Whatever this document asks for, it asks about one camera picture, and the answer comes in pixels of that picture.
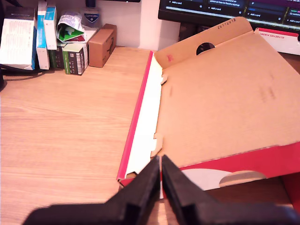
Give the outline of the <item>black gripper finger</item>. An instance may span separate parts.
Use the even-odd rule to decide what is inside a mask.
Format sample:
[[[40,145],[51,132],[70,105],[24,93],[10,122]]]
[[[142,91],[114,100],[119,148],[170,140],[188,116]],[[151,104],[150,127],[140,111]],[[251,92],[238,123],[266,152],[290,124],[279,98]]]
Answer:
[[[162,185],[180,225],[202,225],[198,206],[216,200],[194,184],[167,156],[162,156]]]
[[[109,225],[144,225],[160,195],[159,157],[154,157],[121,191],[107,201]]]

